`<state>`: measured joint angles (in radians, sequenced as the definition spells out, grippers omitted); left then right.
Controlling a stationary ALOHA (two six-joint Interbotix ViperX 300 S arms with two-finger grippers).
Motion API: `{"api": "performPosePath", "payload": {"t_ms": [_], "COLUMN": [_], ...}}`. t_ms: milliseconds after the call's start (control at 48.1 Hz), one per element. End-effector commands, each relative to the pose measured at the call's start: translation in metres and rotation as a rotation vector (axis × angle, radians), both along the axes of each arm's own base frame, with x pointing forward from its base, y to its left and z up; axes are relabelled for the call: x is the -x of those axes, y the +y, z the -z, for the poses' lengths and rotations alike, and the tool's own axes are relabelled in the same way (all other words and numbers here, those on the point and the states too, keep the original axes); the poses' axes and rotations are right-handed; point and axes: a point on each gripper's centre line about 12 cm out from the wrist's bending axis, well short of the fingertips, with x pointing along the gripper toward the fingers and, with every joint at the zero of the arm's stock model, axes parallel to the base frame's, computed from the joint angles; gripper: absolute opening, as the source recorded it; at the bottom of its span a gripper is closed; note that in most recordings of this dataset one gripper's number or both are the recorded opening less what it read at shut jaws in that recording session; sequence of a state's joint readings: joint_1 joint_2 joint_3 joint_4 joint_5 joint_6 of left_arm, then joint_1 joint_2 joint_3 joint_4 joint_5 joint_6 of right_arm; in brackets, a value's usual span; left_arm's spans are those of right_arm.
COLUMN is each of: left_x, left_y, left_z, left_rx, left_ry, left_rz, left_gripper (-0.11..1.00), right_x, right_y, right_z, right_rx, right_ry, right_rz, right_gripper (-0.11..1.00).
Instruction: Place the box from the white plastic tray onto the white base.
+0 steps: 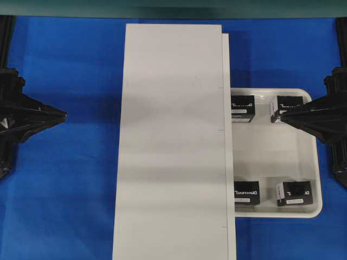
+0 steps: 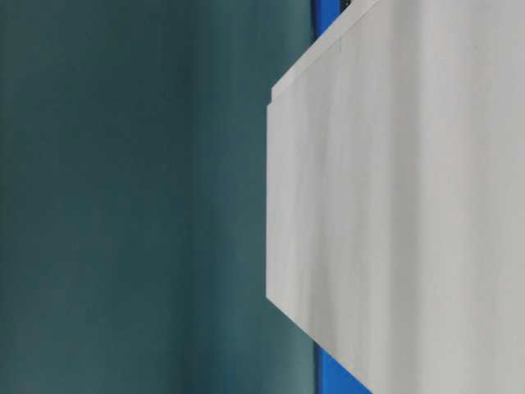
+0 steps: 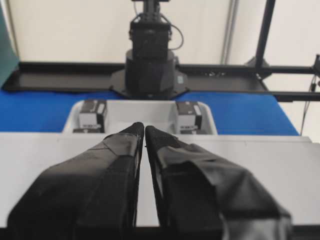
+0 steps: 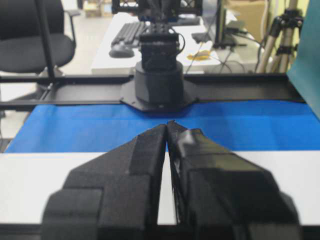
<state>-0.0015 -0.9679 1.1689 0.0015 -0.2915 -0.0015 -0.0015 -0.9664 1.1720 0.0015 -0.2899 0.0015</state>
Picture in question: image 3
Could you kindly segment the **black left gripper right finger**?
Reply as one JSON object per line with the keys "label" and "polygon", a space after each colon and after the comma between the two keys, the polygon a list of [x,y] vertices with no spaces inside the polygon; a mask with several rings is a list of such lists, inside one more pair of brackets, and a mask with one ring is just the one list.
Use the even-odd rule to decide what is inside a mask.
{"label": "black left gripper right finger", "polygon": [[145,141],[159,224],[171,239],[291,239],[290,213],[248,169],[154,126]]}

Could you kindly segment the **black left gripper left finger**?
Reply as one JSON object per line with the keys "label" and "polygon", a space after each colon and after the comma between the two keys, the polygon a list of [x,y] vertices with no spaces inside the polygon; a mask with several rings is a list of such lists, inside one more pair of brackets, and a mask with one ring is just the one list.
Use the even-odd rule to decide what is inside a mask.
{"label": "black left gripper left finger", "polygon": [[144,125],[43,171],[11,210],[14,240],[123,240],[136,225]]}

